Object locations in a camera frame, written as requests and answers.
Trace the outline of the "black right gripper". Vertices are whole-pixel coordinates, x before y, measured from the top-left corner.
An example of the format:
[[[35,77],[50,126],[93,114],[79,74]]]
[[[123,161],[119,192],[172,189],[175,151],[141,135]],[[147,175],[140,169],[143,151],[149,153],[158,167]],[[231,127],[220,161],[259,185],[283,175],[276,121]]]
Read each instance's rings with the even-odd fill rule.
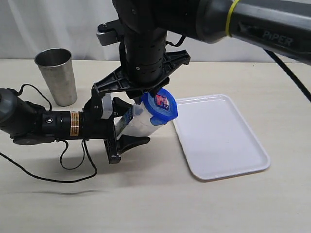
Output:
[[[126,92],[131,99],[146,92],[155,96],[169,83],[173,72],[189,64],[186,50],[166,52],[166,30],[139,34],[124,24],[122,27],[123,40],[118,42],[121,65],[93,85],[100,94]]]

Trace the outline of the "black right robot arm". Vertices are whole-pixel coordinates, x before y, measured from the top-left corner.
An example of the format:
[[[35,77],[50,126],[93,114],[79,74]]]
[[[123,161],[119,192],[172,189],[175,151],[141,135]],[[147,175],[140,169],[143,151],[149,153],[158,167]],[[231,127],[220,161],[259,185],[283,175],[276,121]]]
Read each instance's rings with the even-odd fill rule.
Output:
[[[305,64],[311,62],[311,7],[285,0],[115,0],[118,19],[98,26],[103,46],[118,43],[121,66],[94,84],[99,96],[157,93],[190,61],[166,52],[167,33],[216,43],[233,37]]]

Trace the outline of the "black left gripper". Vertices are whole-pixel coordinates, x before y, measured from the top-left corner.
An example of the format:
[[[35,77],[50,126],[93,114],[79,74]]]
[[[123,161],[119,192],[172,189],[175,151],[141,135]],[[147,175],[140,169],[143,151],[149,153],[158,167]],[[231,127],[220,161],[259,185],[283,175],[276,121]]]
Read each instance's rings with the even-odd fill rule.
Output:
[[[135,137],[122,135],[117,140],[115,135],[114,117],[122,117],[133,105],[119,97],[112,99],[113,113],[109,119],[101,119],[102,97],[95,86],[91,89],[91,97],[83,107],[82,136],[87,139],[102,139],[104,141],[108,162],[117,164],[121,161],[119,154],[123,154],[135,147],[148,144],[150,137]]]

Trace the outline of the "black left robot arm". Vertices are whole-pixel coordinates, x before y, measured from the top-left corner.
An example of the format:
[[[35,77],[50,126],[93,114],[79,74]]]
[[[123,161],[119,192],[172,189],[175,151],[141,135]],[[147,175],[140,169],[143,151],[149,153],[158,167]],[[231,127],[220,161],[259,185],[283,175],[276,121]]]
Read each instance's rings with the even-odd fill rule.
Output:
[[[116,164],[122,153],[150,141],[147,136],[117,138],[114,119],[131,107],[120,98],[108,98],[112,111],[105,119],[102,99],[95,91],[81,112],[46,110],[41,105],[23,101],[20,94],[10,88],[0,90],[0,129],[8,133],[15,144],[102,139],[109,163]]]

